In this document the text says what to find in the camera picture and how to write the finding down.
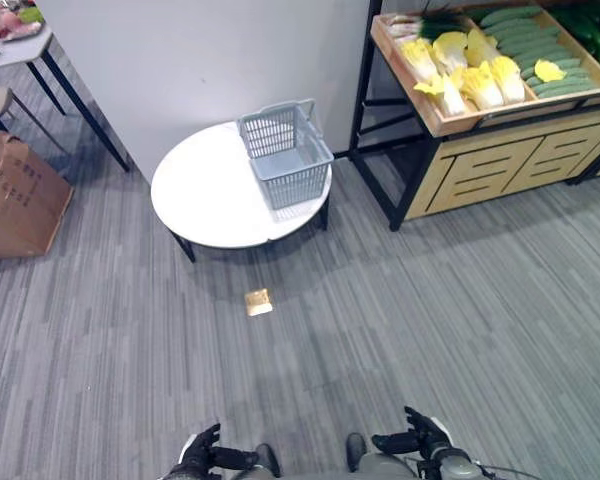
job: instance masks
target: chair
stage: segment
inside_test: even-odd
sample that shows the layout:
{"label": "chair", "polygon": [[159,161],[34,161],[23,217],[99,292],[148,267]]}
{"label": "chair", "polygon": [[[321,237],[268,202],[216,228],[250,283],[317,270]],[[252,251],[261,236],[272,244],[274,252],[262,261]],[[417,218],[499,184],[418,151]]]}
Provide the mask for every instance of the chair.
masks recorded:
{"label": "chair", "polygon": [[60,145],[55,138],[53,138],[53,136],[51,135],[51,133],[49,133],[49,131],[44,128],[44,126],[40,123],[40,121],[35,117],[35,115],[33,115],[33,113],[31,113],[31,111],[25,106],[24,103],[22,103],[22,100],[20,100],[15,93],[13,93],[13,91],[10,88],[7,87],[0,87],[0,116],[4,115],[5,113],[8,113],[9,115],[11,115],[13,117],[13,115],[11,114],[11,112],[9,112],[9,107],[11,106],[11,103],[15,102],[18,104],[18,106],[24,110],[24,113],[26,113],[29,118],[31,118],[31,120],[33,120],[33,123],[35,123],[38,127],[40,127],[40,130],[43,131],[43,133],[49,138],[49,140],[51,140],[51,142],[53,142],[53,144],[58,147],[58,149],[60,149],[62,152],[66,153],[67,155],[69,155],[69,152],[67,152],[62,145]]}

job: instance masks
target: shopping basket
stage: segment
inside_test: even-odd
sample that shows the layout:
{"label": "shopping basket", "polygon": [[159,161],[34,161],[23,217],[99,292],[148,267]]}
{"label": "shopping basket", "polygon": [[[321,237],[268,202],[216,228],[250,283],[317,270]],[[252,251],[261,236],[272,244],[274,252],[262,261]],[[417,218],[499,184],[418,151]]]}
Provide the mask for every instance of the shopping basket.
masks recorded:
{"label": "shopping basket", "polygon": [[314,113],[315,101],[310,99],[272,105],[238,120],[251,166],[272,210],[322,194],[333,154],[311,123]]}

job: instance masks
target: wooden crate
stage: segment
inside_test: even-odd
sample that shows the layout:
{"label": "wooden crate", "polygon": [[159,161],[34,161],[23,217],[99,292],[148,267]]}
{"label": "wooden crate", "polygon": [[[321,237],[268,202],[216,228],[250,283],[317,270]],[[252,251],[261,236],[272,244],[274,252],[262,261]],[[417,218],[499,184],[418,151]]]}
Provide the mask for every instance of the wooden crate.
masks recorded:
{"label": "wooden crate", "polygon": [[600,155],[600,111],[443,142],[406,219],[578,176]]}
{"label": "wooden crate", "polygon": [[[371,36],[411,103],[435,137],[465,132],[475,127],[481,120],[482,126],[486,127],[524,118],[538,118],[548,113],[569,110],[581,101],[584,101],[585,105],[600,104],[600,65],[549,13],[543,11],[534,17],[536,22],[542,26],[554,25],[560,29],[558,43],[571,51],[574,57],[581,59],[582,68],[589,71],[591,80],[599,88],[541,100],[525,84],[526,101],[523,103],[481,111],[475,111],[476,109],[473,108],[473,111],[464,115],[446,116],[427,95],[414,90],[417,81],[412,68],[403,57],[398,43],[389,33],[389,21],[393,16],[392,14],[376,16],[371,27]],[[479,28],[470,19],[467,19],[467,22],[468,26]]]}

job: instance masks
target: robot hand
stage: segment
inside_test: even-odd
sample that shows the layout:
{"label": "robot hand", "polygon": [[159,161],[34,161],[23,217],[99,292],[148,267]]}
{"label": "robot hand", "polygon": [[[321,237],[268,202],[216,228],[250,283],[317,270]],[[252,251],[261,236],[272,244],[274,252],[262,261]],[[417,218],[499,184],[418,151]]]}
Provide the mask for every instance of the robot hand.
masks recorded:
{"label": "robot hand", "polygon": [[170,474],[186,473],[200,480],[221,480],[220,475],[210,473],[212,468],[249,470],[258,461],[258,454],[255,452],[213,446],[218,440],[220,440],[219,423],[198,435],[192,435],[182,449],[178,465],[171,470]]}

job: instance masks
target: black metal frame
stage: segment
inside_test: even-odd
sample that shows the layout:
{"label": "black metal frame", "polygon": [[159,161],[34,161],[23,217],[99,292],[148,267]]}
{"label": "black metal frame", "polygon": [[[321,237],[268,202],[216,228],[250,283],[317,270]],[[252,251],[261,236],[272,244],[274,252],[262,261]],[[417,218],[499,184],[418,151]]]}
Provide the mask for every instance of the black metal frame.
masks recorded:
{"label": "black metal frame", "polygon": [[[327,228],[329,227],[329,199],[330,198],[331,198],[331,194],[327,195],[327,198],[325,199],[325,201],[322,204],[322,206],[320,207],[320,209],[316,212],[316,214],[307,223],[309,223],[311,220],[313,220],[313,218],[317,217],[320,220],[320,228],[323,231],[327,230]],[[196,256],[193,253],[193,246],[195,245],[195,243],[187,240],[184,237],[181,237],[180,235],[178,235],[177,233],[175,233],[172,230],[169,230],[169,232],[171,233],[171,235],[173,235],[173,238],[176,239],[176,242],[178,242],[178,245],[180,246],[180,248],[182,249],[184,254],[187,256],[189,261],[191,263],[196,263]],[[276,239],[276,241],[282,240],[283,238],[286,238],[293,233],[295,233],[295,230],[293,232],[290,232],[288,235],[285,235],[284,237],[280,237],[280,238]],[[241,250],[241,248],[220,248],[220,247],[212,247],[212,248],[216,248],[219,250]]]}
{"label": "black metal frame", "polygon": [[[543,104],[542,107],[535,105],[528,105],[521,108],[516,108],[508,112],[494,113],[485,115],[476,125],[462,133],[447,135],[443,137],[434,137],[429,132],[429,129],[425,125],[423,119],[417,112],[417,109],[411,105],[408,97],[405,93],[405,98],[391,98],[391,99],[367,99],[367,93],[369,88],[369,79],[371,77],[371,70],[373,65],[373,57],[376,50],[375,42],[371,37],[371,26],[373,18],[379,15],[382,10],[383,0],[370,0],[369,11],[367,16],[367,25],[365,31],[364,47],[362,52],[362,63],[360,65],[360,74],[358,80],[358,89],[356,93],[356,103],[353,114],[353,122],[351,125],[351,136],[349,140],[349,150],[346,152],[339,152],[336,157],[348,157],[358,172],[362,176],[363,180],[371,190],[371,193],[375,197],[376,201],[380,205],[382,211],[389,219],[389,228],[391,231],[397,231],[400,229],[400,225],[404,221],[404,218],[413,202],[413,199],[420,186],[433,158],[438,150],[441,143],[447,141],[453,141],[460,138],[471,137],[478,134],[494,133],[505,129],[510,129],[517,126],[529,125],[537,122],[546,122],[548,120],[554,120],[577,113],[588,113],[600,110],[600,104],[597,105],[585,105],[585,102],[591,98],[600,96],[598,94],[589,95],[586,99],[574,102],[574,100],[559,100],[554,103]],[[523,118],[513,121],[507,121],[506,117],[509,115],[518,115],[521,112],[532,111],[537,108],[545,109],[549,106],[569,105],[574,104],[572,108],[565,108],[550,114],[537,115],[530,118]],[[365,110],[367,108],[376,108],[384,106],[395,106],[395,105],[411,105],[411,112],[405,115],[395,117],[391,120],[379,122],[373,126],[362,127],[362,121],[364,118]],[[421,132],[416,135],[409,135],[405,137],[396,138],[389,141],[383,141],[372,145],[360,146],[361,137],[366,133],[381,130],[396,123],[405,121],[407,119],[415,118],[419,125]],[[486,125],[488,122],[495,119],[503,119],[502,122]],[[369,166],[365,161],[365,156],[384,152],[395,149],[397,147],[404,147],[406,145],[412,145],[418,147],[418,151],[415,152],[414,158],[396,158],[396,155],[388,155],[389,160],[392,162],[398,173],[401,175],[405,182],[405,188],[402,191],[400,200],[397,204],[394,204],[390,199],[387,192],[382,187],[380,181],[373,174]]]}
{"label": "black metal frame", "polygon": [[[84,119],[87,121],[89,126],[93,129],[93,131],[96,133],[96,135],[100,138],[102,143],[104,143],[105,147],[107,147],[107,150],[109,150],[111,155],[113,155],[113,158],[116,160],[116,162],[118,162],[120,167],[122,167],[122,169],[125,172],[128,172],[130,170],[129,165],[122,158],[120,153],[118,153],[118,150],[111,142],[111,139],[107,136],[107,134],[102,129],[100,124],[98,124],[98,122],[94,118],[93,114],[89,111],[87,106],[84,104],[84,102],[82,101],[82,99],[80,98],[78,93],[75,91],[75,89],[73,88],[73,86],[71,85],[71,83],[69,82],[67,77],[64,75],[64,73],[62,73],[62,70],[60,70],[60,67],[58,67],[58,64],[56,63],[56,61],[53,59],[53,57],[49,53],[48,47],[45,48],[44,52],[42,52],[42,55],[40,58],[42,58],[42,61],[47,65],[47,67],[49,68],[49,70],[51,71],[53,76],[56,78],[56,80],[58,81],[58,83],[60,84],[62,89],[66,92],[66,94],[69,96],[69,98],[71,99],[73,104],[76,106],[76,108],[80,111],[80,113],[82,114]],[[51,99],[53,104],[56,106],[56,108],[60,111],[60,113],[65,115],[65,112],[62,109],[60,102],[58,102],[58,99],[55,97],[55,95],[53,95],[53,93],[51,92],[51,89],[49,88],[49,85],[47,85],[47,83],[44,81],[44,79],[42,78],[42,75],[40,74],[38,69],[35,67],[35,65],[33,65],[32,62],[28,62],[27,66],[29,67],[29,70],[31,71],[33,76],[36,78],[36,80],[38,80],[38,83],[40,83],[40,86],[42,87],[42,89],[45,91],[45,93],[49,96],[49,98]],[[2,123],[2,120],[0,120],[0,130],[5,131],[5,132],[7,131],[7,127],[4,125],[4,123]]]}
{"label": "black metal frame", "polygon": [[600,172],[600,156],[591,163],[582,174],[576,178],[572,178],[567,180],[569,185],[578,185],[579,183],[584,182],[585,180],[590,180],[595,178]]}
{"label": "black metal frame", "polygon": [[60,105],[60,102],[58,101],[56,96],[51,91],[51,88],[49,88],[49,85],[47,85],[47,82],[44,80],[44,78],[42,78],[40,71],[36,68],[36,66],[33,64],[33,62],[27,62],[27,67],[29,68],[29,71],[31,72],[31,74],[34,76],[34,78],[38,81],[38,83],[42,87],[42,90],[44,90],[44,93],[47,94],[47,97],[49,97],[49,100],[51,100],[51,102],[56,106],[56,108],[62,115],[66,115],[67,113],[64,111],[64,109],[62,108],[62,105]]}

